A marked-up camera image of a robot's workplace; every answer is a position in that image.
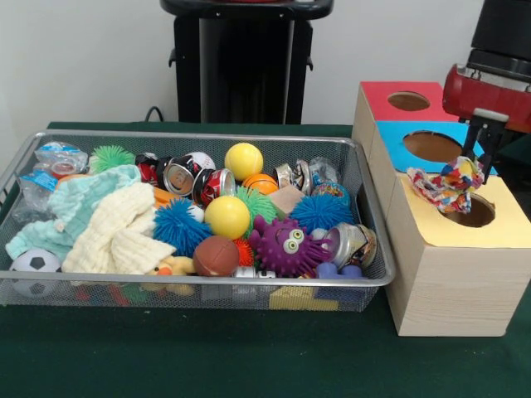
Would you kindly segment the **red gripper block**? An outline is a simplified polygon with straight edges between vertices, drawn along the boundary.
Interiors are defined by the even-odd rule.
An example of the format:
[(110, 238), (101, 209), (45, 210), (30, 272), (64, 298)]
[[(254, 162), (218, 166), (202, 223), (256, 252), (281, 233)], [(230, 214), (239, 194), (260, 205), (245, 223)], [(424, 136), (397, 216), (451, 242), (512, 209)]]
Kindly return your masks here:
[[(455, 64), (447, 74), (442, 107), (448, 114), (471, 120), (475, 116), (504, 122), (508, 130), (530, 131), (530, 83)], [(468, 123), (462, 155), (475, 160), (474, 147), (481, 127)], [(504, 136), (503, 127), (487, 127), (481, 134), (480, 162), (485, 185)]]

